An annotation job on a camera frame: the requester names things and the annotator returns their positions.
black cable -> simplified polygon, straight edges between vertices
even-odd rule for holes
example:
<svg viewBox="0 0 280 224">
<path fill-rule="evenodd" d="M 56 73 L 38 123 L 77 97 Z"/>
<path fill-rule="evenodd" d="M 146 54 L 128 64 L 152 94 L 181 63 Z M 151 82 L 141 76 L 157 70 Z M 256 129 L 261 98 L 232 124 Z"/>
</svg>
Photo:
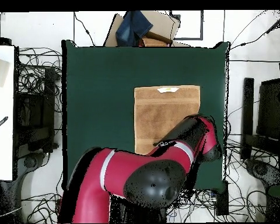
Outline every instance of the black cable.
<svg viewBox="0 0 280 224">
<path fill-rule="evenodd" d="M 230 50 L 236 48 L 236 47 L 240 47 L 240 46 L 245 46 L 245 45 L 248 45 L 248 44 L 251 44 L 251 43 L 254 43 L 256 42 L 257 40 L 259 40 L 260 38 L 262 38 L 262 36 L 264 36 L 265 34 L 269 34 L 271 31 L 277 29 L 277 28 L 280 28 L 280 18 L 277 22 L 275 22 L 267 31 L 265 31 L 260 37 L 258 37 L 256 40 L 253 40 L 253 41 L 250 41 L 250 42 L 247 42 L 247 43 L 241 43 L 233 48 L 231 48 Z"/>
<path fill-rule="evenodd" d="M 94 42 L 93 42 L 93 40 L 92 40 L 92 37 L 91 37 L 89 31 L 88 31 L 88 30 L 86 29 L 86 27 L 84 26 L 84 23 L 83 23 L 82 21 L 80 21 L 80 20 L 77 18 L 76 12 L 74 12 L 73 14 L 74 14 L 76 20 L 79 21 L 79 22 L 81 22 L 81 24 L 83 25 L 83 27 L 84 27 L 84 29 L 85 29 L 85 32 L 89 35 L 89 37 L 90 37 L 90 39 L 91 39 L 91 42 L 92 42 L 93 46 L 95 47 L 95 44 L 94 44 Z"/>
<path fill-rule="evenodd" d="M 245 45 L 254 43 L 254 42 L 256 42 L 257 40 L 259 40 L 260 38 L 262 38 L 262 36 L 265 35 L 266 33 L 267 33 L 267 31 L 265 31 L 265 32 L 264 32 L 261 36 L 259 36 L 256 40 L 253 40 L 253 41 L 250 41 L 250 42 L 247 42 L 247 43 L 241 43 L 241 44 L 236 45 L 235 47 L 231 48 L 230 50 L 235 49 L 236 47 L 245 46 Z"/>
<path fill-rule="evenodd" d="M 244 32 L 244 30 L 259 16 L 261 16 L 264 12 L 266 12 L 267 10 L 262 11 L 259 15 L 257 15 L 252 21 L 249 22 L 249 24 L 239 33 L 238 36 L 236 36 L 236 38 L 234 39 L 234 41 L 231 43 L 231 46 L 233 45 L 233 43 L 236 41 L 236 39 L 241 35 L 242 32 Z"/>
</svg>

blue cloth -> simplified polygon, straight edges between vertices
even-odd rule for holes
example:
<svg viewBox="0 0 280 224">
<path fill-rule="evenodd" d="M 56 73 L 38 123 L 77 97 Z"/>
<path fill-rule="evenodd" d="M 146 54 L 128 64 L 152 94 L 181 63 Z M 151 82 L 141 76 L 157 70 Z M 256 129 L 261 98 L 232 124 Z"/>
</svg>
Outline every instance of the blue cloth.
<svg viewBox="0 0 280 224">
<path fill-rule="evenodd" d="M 116 40 L 119 47 L 136 46 L 137 40 L 141 39 L 150 29 L 151 24 L 140 10 L 129 11 L 122 24 L 116 31 Z"/>
</svg>

red robot arm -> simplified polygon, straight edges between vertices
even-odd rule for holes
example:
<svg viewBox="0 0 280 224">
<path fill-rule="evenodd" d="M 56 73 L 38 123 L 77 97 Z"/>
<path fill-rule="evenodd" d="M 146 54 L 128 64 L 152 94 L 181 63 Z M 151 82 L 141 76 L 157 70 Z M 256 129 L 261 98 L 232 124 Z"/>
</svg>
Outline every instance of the red robot arm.
<svg viewBox="0 0 280 224">
<path fill-rule="evenodd" d="M 221 156 L 214 122 L 188 116 L 147 155 L 93 148 L 79 160 L 62 197 L 59 223 L 108 223 L 110 194 L 148 208 L 168 207 L 191 165 Z"/>
</svg>

white panel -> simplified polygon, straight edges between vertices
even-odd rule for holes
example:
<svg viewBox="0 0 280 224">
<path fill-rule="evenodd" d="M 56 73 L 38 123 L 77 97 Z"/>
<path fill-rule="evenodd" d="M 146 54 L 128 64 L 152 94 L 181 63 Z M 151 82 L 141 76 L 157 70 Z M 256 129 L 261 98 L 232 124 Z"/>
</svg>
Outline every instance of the white panel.
<svg viewBox="0 0 280 224">
<path fill-rule="evenodd" d="M 0 87 L 0 180 L 12 180 L 13 137 L 13 60 L 14 47 L 0 45 L 0 60 L 9 63 L 4 87 Z"/>
<path fill-rule="evenodd" d="M 178 42 L 188 44 L 193 47 L 213 48 L 219 42 L 223 41 L 223 20 L 223 10 L 204 10 L 203 40 L 179 40 Z"/>
<path fill-rule="evenodd" d="M 72 12 L 6 13 L 1 18 L 1 36 L 12 44 L 48 47 L 61 52 L 61 40 L 74 37 Z"/>
<path fill-rule="evenodd" d="M 234 42 L 237 35 L 262 11 L 227 10 L 225 20 L 226 40 Z M 232 47 L 256 40 L 279 18 L 280 12 L 275 10 L 266 11 L 246 27 Z M 230 51 L 230 59 L 280 61 L 280 29 L 265 34 L 254 43 L 236 47 Z"/>
<path fill-rule="evenodd" d="M 79 11 L 76 17 L 83 22 L 96 46 L 102 46 L 107 38 L 115 14 L 124 16 L 125 11 Z M 92 41 L 82 23 L 75 20 L 75 43 L 80 47 L 92 46 Z"/>
<path fill-rule="evenodd" d="M 172 14 L 181 15 L 181 25 L 175 38 L 200 38 L 200 10 L 173 10 Z"/>
</svg>

floor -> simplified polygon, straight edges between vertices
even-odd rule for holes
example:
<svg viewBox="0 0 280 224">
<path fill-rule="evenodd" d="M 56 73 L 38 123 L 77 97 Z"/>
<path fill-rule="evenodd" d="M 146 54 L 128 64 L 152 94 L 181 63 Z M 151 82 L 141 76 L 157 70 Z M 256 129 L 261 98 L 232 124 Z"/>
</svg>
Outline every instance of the floor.
<svg viewBox="0 0 280 224">
<path fill-rule="evenodd" d="M 183 41 L 191 46 L 213 47 L 220 41 L 229 41 L 232 47 L 243 42 L 253 41 L 263 34 L 280 17 L 280 11 L 269 10 L 258 16 L 251 22 L 261 10 L 206 10 L 204 11 L 204 40 L 203 41 Z M 86 28 L 90 31 L 94 43 L 102 46 L 106 38 L 110 23 L 115 13 L 123 16 L 124 12 L 77 12 L 78 19 L 82 20 Z M 73 12 L 29 12 L 29 13 L 4 13 L 0 18 L 0 36 L 12 39 L 14 45 L 20 48 L 26 47 L 48 47 L 61 53 L 61 40 L 74 40 L 77 46 L 90 46 L 91 41 L 85 33 L 81 23 L 74 22 Z M 251 22 L 251 24 L 240 34 L 238 34 Z M 195 26 L 197 23 L 188 23 L 188 26 Z M 56 58 L 46 57 L 44 61 L 54 62 Z M 255 43 L 240 46 L 230 51 L 229 64 L 229 104 L 228 113 L 242 106 L 243 79 L 251 77 L 255 79 L 254 100 L 258 100 L 259 86 L 262 81 L 280 77 L 280 29 L 272 31 L 270 34 L 261 37 Z M 257 121 L 257 103 L 254 104 L 254 123 Z M 61 125 L 61 116 L 56 114 L 55 127 Z M 232 134 L 240 134 L 241 111 L 236 111 L 230 115 L 229 121 L 232 126 Z M 240 136 L 232 136 L 230 139 L 239 141 Z M 59 148 L 51 154 L 48 164 L 39 168 L 34 173 L 30 173 L 25 178 L 22 189 L 22 198 L 29 198 L 36 195 L 54 193 L 56 185 L 60 180 L 62 172 L 62 135 L 61 132 L 55 136 L 55 142 Z M 260 181 L 254 179 L 244 168 L 236 165 L 230 168 L 229 198 L 230 211 L 239 209 L 239 212 L 247 213 L 247 208 L 243 208 L 246 202 L 240 199 L 240 191 L 243 197 L 254 190 L 263 190 Z M 59 183 L 57 190 L 62 194 Z M 253 193 L 249 200 L 254 205 L 265 205 L 265 197 L 260 193 Z M 27 217 L 38 202 L 24 202 L 23 214 Z M 180 222 L 188 215 L 189 209 L 181 209 L 169 215 L 169 222 Z M 213 222 L 215 221 L 210 212 L 203 207 L 193 207 L 191 217 L 186 222 Z M 245 221 L 242 215 L 228 216 L 238 222 Z M 255 221 L 263 221 L 263 217 L 257 213 L 253 218 Z M 31 218 L 32 222 L 42 219 L 40 214 L 35 214 Z"/>
</svg>

